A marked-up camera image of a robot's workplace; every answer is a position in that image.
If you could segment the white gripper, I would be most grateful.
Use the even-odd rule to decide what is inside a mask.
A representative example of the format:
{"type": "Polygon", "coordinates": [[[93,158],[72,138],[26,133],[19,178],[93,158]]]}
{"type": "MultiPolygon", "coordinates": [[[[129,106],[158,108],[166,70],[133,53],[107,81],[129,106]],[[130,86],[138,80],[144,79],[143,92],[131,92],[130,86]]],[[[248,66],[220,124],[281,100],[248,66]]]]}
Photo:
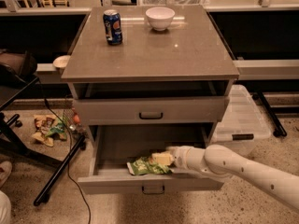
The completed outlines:
{"type": "Polygon", "coordinates": [[[199,172],[200,150],[198,148],[182,146],[167,147],[166,150],[170,153],[152,153],[152,159],[161,165],[170,166],[174,163],[179,169],[199,172]]]}

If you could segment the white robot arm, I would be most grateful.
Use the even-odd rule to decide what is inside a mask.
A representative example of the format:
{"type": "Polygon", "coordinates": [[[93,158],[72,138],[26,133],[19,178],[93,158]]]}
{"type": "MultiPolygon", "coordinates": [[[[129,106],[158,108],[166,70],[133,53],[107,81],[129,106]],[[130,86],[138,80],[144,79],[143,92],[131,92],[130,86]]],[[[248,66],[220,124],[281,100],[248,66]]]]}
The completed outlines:
{"type": "Polygon", "coordinates": [[[230,175],[236,175],[299,212],[297,175],[251,161],[228,147],[221,145],[211,145],[207,148],[168,147],[164,152],[152,153],[151,159],[161,165],[174,164],[179,169],[193,170],[219,181],[230,175]]]}

